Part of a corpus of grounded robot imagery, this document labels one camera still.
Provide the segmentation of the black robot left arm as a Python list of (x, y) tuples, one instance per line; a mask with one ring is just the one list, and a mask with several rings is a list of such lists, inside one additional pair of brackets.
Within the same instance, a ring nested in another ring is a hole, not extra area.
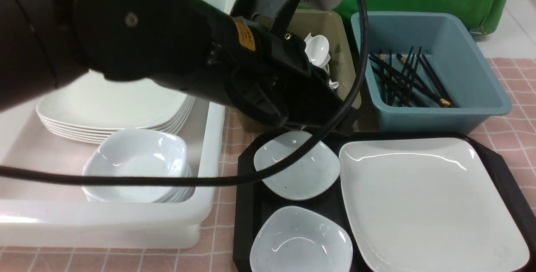
[(352, 100), (287, 30), (301, 0), (1, 0), (1, 110), (88, 70), (235, 108), (265, 125), (350, 131)]

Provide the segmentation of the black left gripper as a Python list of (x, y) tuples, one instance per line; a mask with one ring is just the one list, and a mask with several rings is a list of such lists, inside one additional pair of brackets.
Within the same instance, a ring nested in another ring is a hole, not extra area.
[(340, 0), (237, 0), (230, 15), (201, 0), (186, 0), (205, 17), (211, 41), (205, 50), (191, 46), (180, 53), (174, 71), (151, 79), (163, 87), (233, 107), (266, 126), (327, 127), (352, 110), (353, 87), (341, 100), (327, 74), (305, 53), (306, 43), (287, 29), (301, 2), (328, 9)]

